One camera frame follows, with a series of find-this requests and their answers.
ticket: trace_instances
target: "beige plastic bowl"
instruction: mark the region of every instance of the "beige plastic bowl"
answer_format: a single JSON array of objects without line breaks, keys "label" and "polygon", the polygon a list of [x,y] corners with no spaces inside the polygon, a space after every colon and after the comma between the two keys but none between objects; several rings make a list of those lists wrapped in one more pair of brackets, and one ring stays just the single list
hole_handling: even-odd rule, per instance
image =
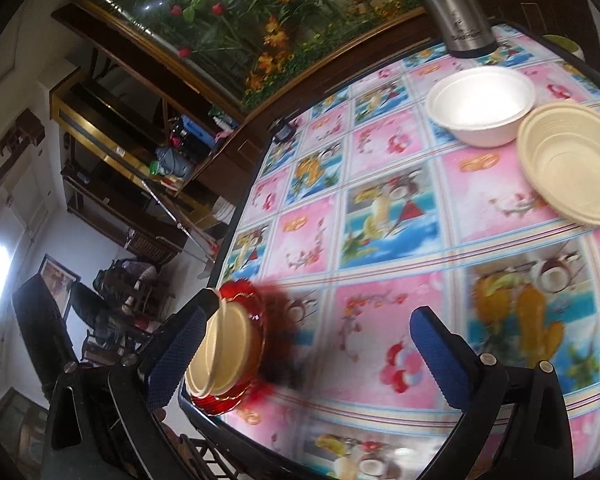
[{"label": "beige plastic bowl", "polygon": [[600,225],[600,114],[572,103],[536,108],[520,124],[525,176],[559,213]]},{"label": "beige plastic bowl", "polygon": [[458,139],[478,148],[502,146],[516,138],[536,90],[527,76],[500,66],[462,70],[429,91],[427,115]]},{"label": "beige plastic bowl", "polygon": [[226,313],[226,301],[206,321],[205,337],[185,372],[185,382],[194,397],[206,397],[211,391],[221,361],[223,338],[220,337]]},{"label": "beige plastic bowl", "polygon": [[218,371],[209,394],[227,393],[242,375],[251,347],[251,322],[244,307],[232,301],[226,304],[221,327],[222,349]]}]

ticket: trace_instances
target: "glass cabinet door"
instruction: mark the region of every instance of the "glass cabinet door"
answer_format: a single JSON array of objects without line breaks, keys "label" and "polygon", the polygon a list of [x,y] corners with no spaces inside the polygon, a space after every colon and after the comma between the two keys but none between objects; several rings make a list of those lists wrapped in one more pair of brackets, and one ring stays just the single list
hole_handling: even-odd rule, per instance
[{"label": "glass cabinet door", "polygon": [[249,111],[417,0],[89,0]]}]

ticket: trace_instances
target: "wooden frame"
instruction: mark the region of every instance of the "wooden frame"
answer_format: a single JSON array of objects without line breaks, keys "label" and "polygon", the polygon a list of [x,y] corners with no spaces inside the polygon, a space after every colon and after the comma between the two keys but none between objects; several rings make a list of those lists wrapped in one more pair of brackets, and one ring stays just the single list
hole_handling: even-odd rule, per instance
[{"label": "wooden frame", "polygon": [[215,136],[220,128],[208,116],[210,103],[194,88],[171,72],[157,59],[146,53],[130,38],[107,26],[77,7],[67,4],[51,13],[51,17],[90,41],[96,52],[103,52],[107,60],[113,60],[143,86],[151,89],[179,113],[196,119],[209,134]]},{"label": "wooden frame", "polygon": [[99,219],[93,218],[88,211],[82,208],[82,197],[86,196],[104,211],[119,219],[128,227],[142,232],[147,238],[152,238],[156,244],[164,245],[166,250],[175,253],[180,252],[186,243],[186,235],[177,227],[165,224],[152,217],[144,210],[130,202],[115,189],[97,178],[90,176],[88,183],[84,183],[78,176],[78,172],[88,174],[78,167],[65,166],[60,175],[62,180],[75,189],[75,201],[70,201],[70,210],[80,216],[85,222],[91,224],[97,231],[118,243],[125,245],[126,234],[119,234],[106,226]]},{"label": "wooden frame", "polygon": [[[22,416],[22,422],[17,428],[6,419],[2,425],[9,409]],[[48,410],[13,387],[0,399],[0,442],[27,478],[40,477],[47,415]]]},{"label": "wooden frame", "polygon": [[190,220],[200,228],[206,229],[215,224],[216,222],[211,216],[211,206],[200,203],[194,197],[189,196],[187,191],[183,192],[190,179],[182,180],[172,176],[151,175],[148,165],[154,158],[153,154],[141,147],[131,150],[129,146],[121,146],[80,113],[81,108],[78,106],[80,103],[77,103],[75,98],[70,99],[72,97],[70,90],[85,78],[87,75],[77,68],[49,92],[51,118],[87,150],[141,189],[143,189],[143,179],[156,183],[168,180],[170,187],[177,191],[165,189],[165,192],[176,197],[175,200],[188,211]]},{"label": "wooden frame", "polygon": [[238,99],[207,82],[202,75],[196,74],[192,69],[181,63],[175,57],[175,55],[167,52],[163,48],[160,48],[157,44],[151,41],[147,35],[143,34],[136,27],[113,15],[107,9],[104,9],[102,6],[98,5],[94,0],[69,1],[77,4],[92,16],[108,23],[115,30],[131,39],[147,54],[152,56],[154,59],[157,59],[158,62],[166,66],[171,72],[186,82],[186,84],[195,89],[196,92],[208,99],[211,103],[222,108],[222,110],[228,113],[236,121],[241,123],[244,120],[245,115]]},{"label": "wooden frame", "polygon": [[38,274],[42,277],[54,300],[56,300],[60,314],[66,320],[69,311],[66,307],[69,303],[69,287],[72,283],[79,282],[80,276],[71,272],[48,254],[45,254],[45,257],[42,258]]}]

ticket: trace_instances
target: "table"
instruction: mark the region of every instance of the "table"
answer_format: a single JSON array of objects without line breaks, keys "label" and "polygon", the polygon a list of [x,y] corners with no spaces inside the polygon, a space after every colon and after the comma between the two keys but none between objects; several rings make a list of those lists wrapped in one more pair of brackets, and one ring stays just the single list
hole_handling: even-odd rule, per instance
[{"label": "table", "polygon": [[426,304],[476,352],[508,365],[550,360],[575,473],[599,462],[600,229],[552,211],[514,143],[467,147],[428,119],[424,98],[457,70],[499,64],[531,78],[539,103],[571,98],[600,112],[600,81],[510,25],[494,33],[490,56],[454,59],[439,44],[366,76],[270,148],[221,281],[287,296],[270,324],[280,355],[266,394],[224,416],[232,428],[336,478],[415,478],[459,416],[409,336],[411,312]]}]

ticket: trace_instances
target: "black chair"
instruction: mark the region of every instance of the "black chair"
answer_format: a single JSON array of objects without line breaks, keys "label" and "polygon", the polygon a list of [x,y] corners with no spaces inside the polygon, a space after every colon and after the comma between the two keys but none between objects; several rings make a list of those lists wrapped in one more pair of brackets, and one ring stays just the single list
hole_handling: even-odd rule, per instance
[{"label": "black chair", "polygon": [[41,478],[193,480],[154,411],[169,403],[218,306],[214,291],[201,290],[137,353],[108,367],[66,365],[50,402]]},{"label": "black chair", "polygon": [[78,317],[94,330],[99,343],[115,343],[119,336],[130,336],[138,343],[146,341],[150,334],[133,324],[129,316],[113,310],[96,292],[80,282],[74,282],[69,294],[69,305]]},{"label": "black chair", "polygon": [[12,294],[11,304],[42,391],[51,400],[62,368],[77,361],[56,300],[36,274]]}]

